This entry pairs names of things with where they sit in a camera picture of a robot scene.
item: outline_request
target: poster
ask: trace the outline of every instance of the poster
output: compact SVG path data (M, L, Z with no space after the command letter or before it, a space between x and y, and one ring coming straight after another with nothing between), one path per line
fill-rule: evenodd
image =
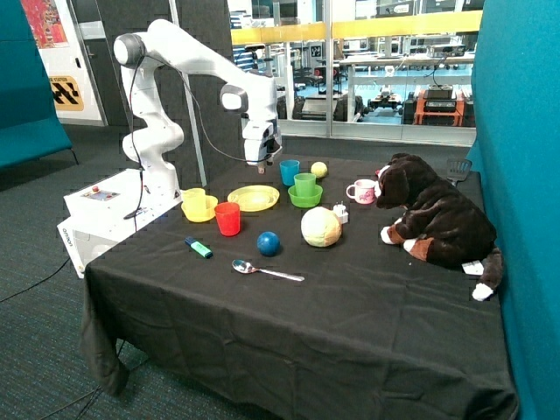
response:
M68 46L55 0L21 0L37 48Z

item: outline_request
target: yellow ball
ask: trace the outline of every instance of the yellow ball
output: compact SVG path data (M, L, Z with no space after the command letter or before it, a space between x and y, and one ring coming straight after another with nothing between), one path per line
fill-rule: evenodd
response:
M311 173L317 178L323 178L326 176L328 170L326 169L326 164L323 162L315 162L311 165Z

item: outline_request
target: tag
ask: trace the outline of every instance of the tag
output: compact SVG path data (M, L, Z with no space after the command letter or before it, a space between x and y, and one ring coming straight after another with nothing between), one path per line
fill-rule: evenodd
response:
M471 276L482 276L484 266L480 261L465 262L463 264L463 271Z

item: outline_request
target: highlighter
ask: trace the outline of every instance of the highlighter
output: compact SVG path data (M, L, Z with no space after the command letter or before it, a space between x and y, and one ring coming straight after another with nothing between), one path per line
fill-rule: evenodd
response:
M185 243L191 247L192 249L194 249L196 252L198 252L199 254L201 254L202 256L204 256L205 258L210 258L213 254L212 251L210 249L208 249L207 247L205 247L204 245L202 245L200 242L198 242L197 240L195 240L194 238L192 238L191 236L187 236L185 238Z

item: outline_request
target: teal partition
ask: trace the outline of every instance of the teal partition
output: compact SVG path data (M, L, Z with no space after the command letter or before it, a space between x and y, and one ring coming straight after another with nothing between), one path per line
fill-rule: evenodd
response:
M486 0L473 72L485 206L521 419L560 418L560 2Z
M0 168L72 147L20 0L1 9Z

